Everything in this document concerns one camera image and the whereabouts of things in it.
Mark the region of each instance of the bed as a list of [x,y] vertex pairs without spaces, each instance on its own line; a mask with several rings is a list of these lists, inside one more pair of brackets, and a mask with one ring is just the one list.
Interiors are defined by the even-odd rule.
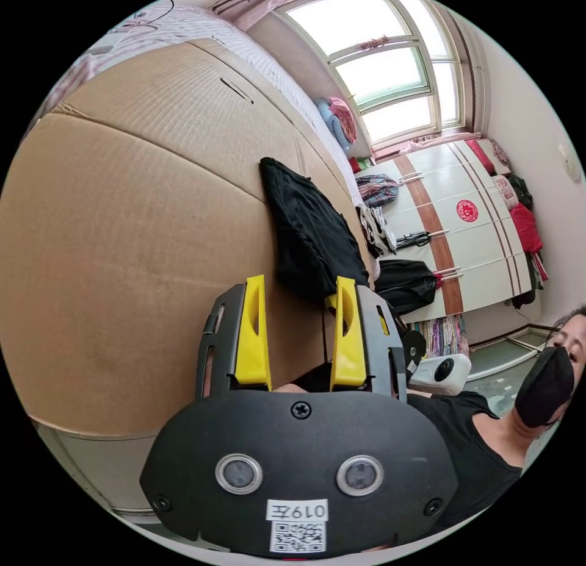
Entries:
[[68,95],[100,72],[156,48],[211,38],[248,62],[279,89],[324,143],[344,176],[355,206],[361,204],[362,199],[352,167],[315,104],[268,52],[232,24],[206,9],[191,5],[175,5],[171,9],[171,3],[164,0],[137,12],[113,28],[110,33],[123,33],[124,37],[107,53],[89,53],[92,50],[90,48],[81,55],[50,91],[29,129]]

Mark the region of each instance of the cardboard box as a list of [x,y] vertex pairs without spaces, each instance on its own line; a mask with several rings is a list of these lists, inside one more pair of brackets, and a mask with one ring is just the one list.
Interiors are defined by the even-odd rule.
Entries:
[[311,176],[370,271],[322,143],[214,41],[119,64],[39,121],[0,204],[0,339],[32,418],[78,434],[157,431],[194,398],[216,297],[258,274],[274,386],[324,361],[322,311],[274,280],[265,156]]

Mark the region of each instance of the hanging clothes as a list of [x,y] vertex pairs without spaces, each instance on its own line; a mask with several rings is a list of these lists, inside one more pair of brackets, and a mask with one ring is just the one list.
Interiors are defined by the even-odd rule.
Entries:
[[399,184],[384,174],[360,176],[356,178],[356,184],[362,200],[370,208],[388,204],[399,194]]
[[362,227],[364,239],[369,253],[375,258],[396,254],[397,240],[389,229],[380,208],[356,206],[356,214]]
[[320,307],[336,293],[338,276],[368,286],[356,239],[315,184],[270,157],[260,170],[277,230],[279,282]]
[[515,307],[515,310],[520,310],[521,306],[528,306],[535,301],[537,297],[537,290],[543,289],[543,286],[540,288],[540,283],[538,282],[537,275],[535,274],[535,267],[533,265],[533,256],[531,253],[525,253],[525,259],[527,260],[527,269],[529,270],[529,280],[531,282],[531,289],[528,292],[522,293],[518,296],[514,296],[511,299],[511,303]]
[[388,259],[381,262],[374,285],[378,295],[403,316],[433,303],[441,283],[442,276],[432,273],[423,261]]

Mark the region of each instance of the label sticker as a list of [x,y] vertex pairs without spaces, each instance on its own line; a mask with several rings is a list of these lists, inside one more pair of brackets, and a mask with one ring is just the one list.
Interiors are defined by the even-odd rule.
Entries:
[[293,523],[327,521],[328,500],[275,501],[267,500],[267,521],[291,521]]
[[325,552],[328,500],[267,501],[270,551],[284,554]]
[[272,521],[270,550],[285,554],[325,552],[325,521]]

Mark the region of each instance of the window frame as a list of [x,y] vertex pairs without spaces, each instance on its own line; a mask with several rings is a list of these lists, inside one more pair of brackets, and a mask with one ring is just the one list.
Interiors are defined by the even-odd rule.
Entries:
[[[417,27],[414,19],[408,13],[407,9],[401,3],[400,0],[384,0],[391,9],[392,13],[398,14],[399,21],[405,30],[405,35],[396,36],[391,38],[389,44],[385,44],[376,50],[360,50],[356,45],[349,46],[343,50],[333,52],[332,54],[326,54],[321,50],[320,46],[314,41],[314,39],[301,27],[289,14],[288,11],[297,9],[304,5],[308,5],[312,2],[321,0],[297,0],[282,7],[279,7],[273,13],[282,20],[288,27],[290,27],[299,37],[306,43],[306,45],[312,50],[314,55],[320,60],[321,64],[328,70],[330,76],[338,86],[342,94],[347,98],[348,103],[353,110],[356,123],[362,131],[369,147],[374,153],[384,151],[392,145],[402,143],[409,138],[422,137],[425,135],[433,135],[440,133],[445,130],[463,129],[469,126],[469,120],[473,120],[474,108],[473,104],[470,104],[474,100],[473,86],[472,92],[467,87],[467,75],[464,65],[468,59],[466,55],[465,44],[460,44],[457,38],[461,38],[459,32],[455,35],[457,25],[451,20],[449,14],[442,12],[439,8],[429,0],[421,0],[424,7],[429,11],[432,18],[439,25],[446,49],[448,50],[447,56],[432,57],[423,41],[421,32]],[[418,50],[421,62],[423,64],[423,70],[425,77],[427,78],[428,87],[414,89],[409,94],[401,96],[389,95],[381,97],[377,101],[372,101],[367,104],[358,105],[356,104],[352,93],[349,92],[345,82],[342,80],[340,74],[336,71],[336,66],[342,63],[349,62],[351,60],[359,59],[363,56],[372,55],[375,53],[388,51],[392,49],[404,48],[404,47],[415,47]],[[455,121],[441,124],[441,109],[440,109],[440,97],[438,93],[438,86],[436,83],[434,63],[449,63],[454,68],[454,76],[456,80],[456,104],[458,109],[458,118]],[[369,112],[373,112],[378,109],[385,108],[386,106],[411,100],[414,98],[429,97],[430,98],[430,124],[428,126],[420,126],[414,129],[408,129],[400,133],[395,133],[390,137],[387,137],[380,141],[372,141],[366,125],[363,121],[363,116]]]

